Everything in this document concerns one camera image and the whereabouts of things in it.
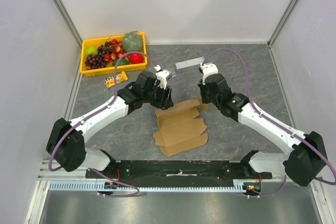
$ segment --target white wall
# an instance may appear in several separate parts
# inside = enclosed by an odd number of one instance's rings
[[[277,66],[298,128],[323,136],[336,166],[336,2],[300,0],[274,45]],[[334,181],[327,168],[325,178]],[[326,186],[336,209],[336,187]]]
[[[150,43],[267,41],[290,0],[62,0],[83,39],[146,33]]]
[[[52,0],[1,0],[0,222],[23,223],[79,47]]]

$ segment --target metal plate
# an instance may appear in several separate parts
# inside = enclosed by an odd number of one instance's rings
[[[263,193],[281,183],[263,183]],[[50,191],[40,224],[322,223],[310,188],[287,183],[281,194],[247,199],[241,193],[144,193],[103,198],[92,191]]]

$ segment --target yellow plastic tray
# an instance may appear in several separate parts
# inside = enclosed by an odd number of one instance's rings
[[[137,33],[137,34],[140,35],[140,37],[142,38],[142,42],[143,42],[142,43],[143,46],[142,46],[140,51],[147,54],[146,43],[145,43],[145,34],[144,33]],[[105,42],[107,41],[107,39],[108,39],[108,41],[111,41],[113,39],[116,39],[117,41],[122,41],[123,38],[124,38],[124,36],[120,35],[120,36],[112,36],[112,37],[104,37],[104,38],[84,40],[83,44],[82,44],[82,53],[81,53],[81,57],[80,57],[79,71],[82,74],[85,74],[88,77],[89,76],[100,76],[102,74],[113,73],[114,72],[114,67],[86,70],[87,67],[85,66],[85,60],[86,60],[85,49],[87,49],[88,47],[92,47],[92,46],[93,47],[99,47],[100,45],[104,45]],[[147,61],[148,61],[147,57],[144,56],[144,62],[143,63],[118,66],[117,72],[135,71],[135,70],[146,69]]]

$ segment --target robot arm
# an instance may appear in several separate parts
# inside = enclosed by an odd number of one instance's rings
[[[172,107],[172,89],[167,86],[170,75],[167,70],[158,71],[156,74],[143,71],[135,82],[129,83],[118,91],[117,98],[112,104],[114,96],[89,113],[69,122],[63,118],[57,120],[51,131],[47,152],[51,155],[65,132],[74,125],[80,124],[57,149],[55,160],[68,172],[72,172],[79,166],[97,170],[106,169],[111,162],[114,162],[113,158],[103,150],[85,148],[85,143],[99,130],[141,108],[144,103],[150,103],[162,110]]]
[[[293,137],[295,134],[302,137],[326,157],[323,139],[318,133],[306,134],[293,129],[256,104],[251,104],[245,95],[232,93],[224,77],[218,73],[216,65],[201,64],[200,71],[203,78],[198,86],[203,103],[212,103],[222,115],[251,127],[283,151],[282,154],[256,152],[249,161],[256,172],[286,173],[297,184],[307,186],[324,168],[326,164]]]

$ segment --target brown cardboard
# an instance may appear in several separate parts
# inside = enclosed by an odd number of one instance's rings
[[[197,108],[208,111],[207,104],[199,99],[192,99],[175,104],[168,110],[155,112],[159,131],[153,134],[155,144],[161,146],[161,152],[172,156],[206,144],[208,135],[203,118]]]

